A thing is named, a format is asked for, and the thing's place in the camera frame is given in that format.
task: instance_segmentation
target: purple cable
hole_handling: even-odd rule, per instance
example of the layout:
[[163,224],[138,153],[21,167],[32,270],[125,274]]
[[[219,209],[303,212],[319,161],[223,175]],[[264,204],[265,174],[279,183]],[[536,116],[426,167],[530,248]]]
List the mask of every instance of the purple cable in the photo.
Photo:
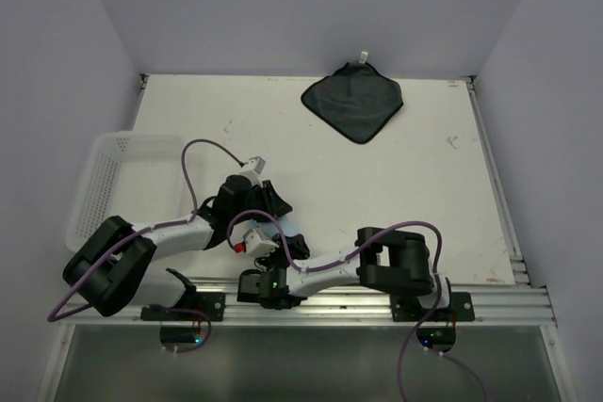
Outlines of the purple cable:
[[232,157],[232,159],[235,162],[237,162],[241,167],[243,165],[245,165],[244,162],[242,162],[232,152],[230,152],[228,149],[226,149],[226,147],[220,145],[217,141],[209,140],[207,138],[195,138],[194,140],[191,140],[189,143],[187,143],[185,145],[185,147],[182,149],[182,153],[180,154],[180,164],[182,166],[182,174],[184,175],[185,181],[187,182],[187,187],[188,187],[188,191],[190,192],[190,197],[192,198],[192,217],[191,217],[191,219],[193,219],[197,215],[197,209],[199,208],[199,204],[197,202],[197,195],[195,194],[195,189],[193,188],[192,182],[190,181],[190,177],[188,176],[187,162],[186,162],[185,157],[187,155],[188,148],[190,148],[195,143],[206,143],[208,145],[213,145],[217,148],[220,148],[225,153],[227,153],[230,157]]
[[[279,235],[281,237],[285,237],[285,233],[283,231],[283,228],[281,228],[281,225],[276,220],[276,218],[274,218],[273,216],[271,216],[268,212],[260,211],[258,209],[250,209],[248,211],[243,211],[240,214],[238,214],[237,216],[235,216],[231,220],[231,222],[228,224],[228,228],[226,229],[226,241],[228,242],[228,245],[230,246],[231,249],[235,249],[235,245],[233,244],[233,242],[232,242],[232,240],[230,238],[231,235],[232,235],[232,233],[233,233],[233,229],[235,228],[236,223],[242,217],[245,217],[245,216],[248,216],[248,215],[258,215],[258,216],[262,216],[262,217],[267,218],[276,227],[276,230],[279,232]],[[440,254],[442,253],[442,234],[440,233],[440,231],[434,225],[432,225],[431,223],[429,223],[427,221],[421,221],[421,220],[402,221],[401,223],[396,223],[395,225],[392,225],[392,226],[390,226],[388,228],[385,228],[384,230],[379,231],[378,233],[376,233],[375,235],[373,235],[372,237],[370,237],[363,245],[361,245],[360,247],[358,247],[357,249],[355,249],[354,251],[352,251],[351,253],[349,253],[345,257],[345,260],[348,261],[348,260],[352,259],[357,254],[361,253],[363,250],[365,250],[368,247],[370,247],[370,245],[372,245],[375,241],[379,240],[380,238],[382,238],[386,234],[389,234],[392,231],[397,230],[398,228],[407,228],[409,226],[420,226],[420,227],[432,230],[435,233],[435,236],[437,238],[437,246],[436,246],[436,249],[435,249],[435,256],[433,257],[433,274],[437,275],[437,265],[438,265],[438,263],[440,261]],[[338,265],[341,264],[340,261],[333,261],[332,263],[328,263],[328,264],[325,264],[325,265],[318,265],[316,267],[308,267],[308,268],[304,269],[304,268],[300,267],[299,265],[295,264],[295,262],[293,261],[293,258],[291,257],[291,252],[289,250],[289,246],[288,246],[288,244],[286,243],[285,240],[283,240],[283,250],[285,251],[286,259],[289,261],[289,264],[291,265],[291,267],[293,267],[294,269],[296,269],[299,272],[306,272],[306,273],[319,272],[321,270],[328,270],[330,268],[337,267]],[[408,345],[410,344],[412,338],[415,336],[416,331],[421,327],[421,325],[425,321],[427,321],[432,316],[432,314],[435,312],[435,310],[437,309],[437,306],[440,303],[440,299],[442,298],[442,283],[440,282],[439,278],[435,278],[435,285],[436,285],[436,293],[435,293],[435,302],[433,303],[433,306],[411,328],[411,331],[404,338],[404,342],[402,343],[402,349],[399,352],[397,378],[398,378],[399,393],[402,396],[402,400],[404,400],[404,402],[408,402],[409,398],[408,398],[408,395],[406,394],[406,392],[404,390],[404,385],[402,383],[402,362],[404,360],[404,355],[406,354],[406,350],[408,349]],[[488,394],[488,391],[486,390],[485,384],[483,383],[483,381],[481,380],[481,378],[478,376],[478,374],[475,371],[473,371],[473,369],[471,369],[468,365],[466,365],[463,362],[461,362],[459,359],[454,358],[454,357],[449,356],[449,355],[445,355],[445,356],[449,360],[451,360],[453,362],[456,362],[459,365],[461,365],[464,369],[466,369],[478,381],[478,383],[481,386],[481,390],[483,391],[484,400],[486,402],[489,402],[490,401],[490,396]]]
[[184,314],[198,315],[199,317],[201,317],[201,319],[203,319],[207,323],[207,333],[205,334],[204,338],[201,340],[201,342],[199,344],[196,344],[195,346],[192,346],[192,347],[183,348],[183,349],[166,347],[170,352],[172,352],[172,353],[192,352],[192,351],[198,350],[199,348],[204,346],[204,344],[209,339],[209,335],[211,334],[211,321],[209,320],[209,317],[205,313],[202,313],[201,311],[197,311],[197,310],[189,310],[186,308],[166,308],[163,306],[160,306],[158,308],[160,311],[162,311],[164,313],[184,313]]
[[67,302],[75,295],[75,293],[77,291],[79,291],[79,289],[82,287],[82,285],[84,285],[84,283],[88,280],[90,275],[92,275],[92,273],[94,273],[96,270],[98,270],[98,268],[107,259],[109,259],[113,253],[119,251],[119,249],[121,247],[130,243],[132,240],[136,239],[138,236],[148,233],[152,229],[158,230],[160,228],[168,228],[170,226],[186,225],[187,223],[188,223],[188,220],[164,221],[163,223],[157,223],[153,228],[150,226],[147,226],[146,228],[142,228],[141,230],[131,233],[130,235],[127,235],[126,237],[124,237],[122,240],[118,241],[115,245],[113,245],[113,247],[110,247],[107,251],[105,251],[105,253],[103,253],[101,255],[101,257],[99,259],[97,259],[96,262],[90,266],[90,268],[84,273],[84,275],[82,275],[82,277],[78,281],[76,281],[72,287],[70,287],[70,289],[69,289],[69,291],[67,291],[67,294],[65,295],[65,297],[63,297],[60,300],[60,302],[57,304],[57,306],[55,306],[55,308],[53,308],[52,311],[48,314],[48,317],[46,318],[46,320],[48,320],[48,322],[57,322],[58,320],[64,319],[65,317],[69,317],[70,315],[81,313],[82,311],[87,310],[91,305],[88,304],[88,305],[79,306],[71,311],[68,311],[67,313],[58,314],[58,312],[60,310],[62,310],[63,307],[67,304]]

